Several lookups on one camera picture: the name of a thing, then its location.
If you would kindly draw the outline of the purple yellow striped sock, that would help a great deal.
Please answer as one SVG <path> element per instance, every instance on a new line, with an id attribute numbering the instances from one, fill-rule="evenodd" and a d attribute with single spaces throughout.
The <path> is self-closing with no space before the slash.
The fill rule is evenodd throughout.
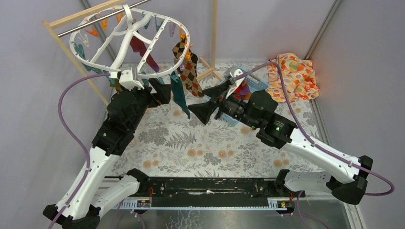
<path id="1" fill-rule="evenodd" d="M 243 81 L 234 91 L 234 97 L 245 101 L 248 101 L 251 95 L 250 87 L 245 81 Z"/>

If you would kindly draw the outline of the white plastic clip hanger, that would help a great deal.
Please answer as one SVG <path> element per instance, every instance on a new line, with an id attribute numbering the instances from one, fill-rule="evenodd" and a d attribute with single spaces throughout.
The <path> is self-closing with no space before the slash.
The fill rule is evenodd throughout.
<path id="1" fill-rule="evenodd" d="M 111 74 L 116 74 L 118 72 L 121 72 L 122 70 L 120 69 L 120 66 L 122 65 L 124 58 L 127 54 L 128 48 L 130 46 L 130 41 L 133 36 L 137 37 L 141 41 L 143 41 L 145 44 L 147 44 L 147 51 L 145 55 L 141 58 L 139 61 L 138 65 L 136 66 L 136 70 L 134 71 L 137 76 L 141 78 L 158 78 L 162 77 L 165 75 L 170 74 L 174 70 L 176 70 L 183 62 L 185 53 L 179 58 L 179 60 L 174 63 L 174 65 L 162 72 L 157 72 L 153 74 L 141 74 L 141 69 L 143 65 L 146 63 L 146 58 L 149 56 L 150 52 L 153 50 L 154 45 L 156 42 L 159 40 L 160 35 L 165 29 L 166 24 L 168 24 L 170 21 L 176 23 L 177 26 L 180 28 L 181 35 L 185 35 L 187 37 L 186 45 L 185 45 L 185 52 L 191 47 L 190 44 L 190 34 L 187 28 L 181 24 L 179 21 L 175 20 L 174 18 L 165 16 L 165 15 L 160 15 L 156 14 L 150 11 L 144 11 L 140 9 L 128 8 L 129 5 L 117 5 L 113 7 L 109 7 L 106 10 L 121 10 L 122 8 L 125 9 L 124 16 L 121 19 L 121 21 L 117 24 L 117 26 L 113 29 L 111 34 L 106 38 L 106 41 L 100 46 L 100 48 L 97 49 L 97 52 L 91 59 L 87 59 L 84 55 L 82 55 L 79 51 L 78 48 L 79 46 L 75 43 L 75 38 L 78 35 L 79 31 L 71 33 L 69 43 L 70 43 L 70 49 L 72 53 L 75 55 L 78 61 L 80 61 L 82 64 L 88 67 L 95 68 L 97 70 L 102 70 L 102 71 L 107 71 Z M 95 13 L 91 13 L 88 16 L 85 16 L 84 19 L 81 21 L 81 24 L 85 24 L 90 21 L 90 19 L 95 16 Z M 162 22 L 161 24 L 157 27 L 157 31 L 153 37 L 153 39 L 147 39 L 144 36 L 140 35 L 138 33 L 138 29 L 145 26 L 152 18 L 156 19 L 161 19 Z M 106 65 L 101 65 L 96 63 L 98 60 L 99 56 L 102 54 L 102 52 L 107 48 L 107 46 L 110 44 L 110 42 L 113 40 L 113 38 L 117 36 L 123 36 L 123 40 L 121 42 L 120 49 L 117 53 L 117 56 L 111 66 L 106 66 Z"/>

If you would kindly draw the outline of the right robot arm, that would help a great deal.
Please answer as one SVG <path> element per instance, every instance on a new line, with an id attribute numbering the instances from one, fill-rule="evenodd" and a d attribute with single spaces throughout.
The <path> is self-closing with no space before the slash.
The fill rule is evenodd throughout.
<path id="1" fill-rule="evenodd" d="M 207 124 L 214 111 L 258 129 L 256 136 L 267 146 L 292 152 L 323 169 L 322 172 L 281 170 L 274 183 L 275 193 L 285 197 L 290 192 L 315 191 L 332 194 L 336 199 L 357 205 L 366 193 L 368 170 L 373 159 L 355 157 L 313 139 L 309 141 L 296 123 L 277 114 L 277 102 L 265 91 L 255 91 L 248 101 L 238 94 L 228 94 L 223 83 L 204 90 L 210 98 L 191 104 L 188 109 Z"/>

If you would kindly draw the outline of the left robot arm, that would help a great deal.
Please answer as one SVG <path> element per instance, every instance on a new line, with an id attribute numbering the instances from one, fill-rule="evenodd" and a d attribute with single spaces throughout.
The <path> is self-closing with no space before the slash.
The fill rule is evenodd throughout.
<path id="1" fill-rule="evenodd" d="M 171 85 L 155 78 L 148 86 L 125 89 L 112 95 L 107 118 L 96 133 L 90 148 L 84 148 L 85 163 L 66 195 L 48 205 L 43 215 L 51 224 L 64 229 L 95 229 L 101 218 L 126 197 L 143 196 L 148 191 L 148 176 L 129 172 L 100 195 L 96 194 L 106 173 L 123 154 L 149 108 L 168 104 Z"/>

